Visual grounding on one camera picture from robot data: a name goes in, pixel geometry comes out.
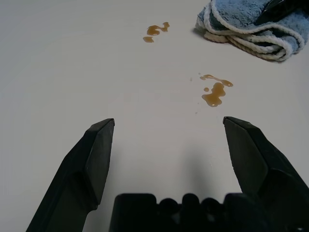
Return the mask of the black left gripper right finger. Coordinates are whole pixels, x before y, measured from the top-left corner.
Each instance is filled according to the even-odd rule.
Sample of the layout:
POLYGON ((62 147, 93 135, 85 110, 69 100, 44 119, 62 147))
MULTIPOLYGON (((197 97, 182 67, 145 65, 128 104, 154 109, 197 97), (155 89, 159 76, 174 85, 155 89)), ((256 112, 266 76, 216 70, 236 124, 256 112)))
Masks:
POLYGON ((250 122, 223 119, 242 192, 264 209, 277 232, 309 230, 309 188, 289 160, 250 122))

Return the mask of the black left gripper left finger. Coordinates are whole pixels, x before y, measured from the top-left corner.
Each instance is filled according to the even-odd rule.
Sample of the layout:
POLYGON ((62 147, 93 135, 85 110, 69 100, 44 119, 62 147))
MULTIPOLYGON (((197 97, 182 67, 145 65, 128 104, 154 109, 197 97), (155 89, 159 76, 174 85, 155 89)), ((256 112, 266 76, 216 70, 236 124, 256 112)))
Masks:
POLYGON ((101 203, 115 121, 93 124, 64 157, 27 231, 81 232, 101 203))

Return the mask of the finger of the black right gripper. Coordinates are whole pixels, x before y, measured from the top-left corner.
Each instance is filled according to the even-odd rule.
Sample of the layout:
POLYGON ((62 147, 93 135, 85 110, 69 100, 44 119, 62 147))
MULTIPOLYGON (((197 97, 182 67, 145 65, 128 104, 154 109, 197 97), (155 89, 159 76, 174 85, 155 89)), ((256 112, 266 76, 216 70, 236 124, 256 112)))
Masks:
POLYGON ((267 22, 278 22, 290 15, 292 12, 301 9, 309 13, 308 0, 270 0, 262 10, 260 16, 255 21, 256 24, 267 22))

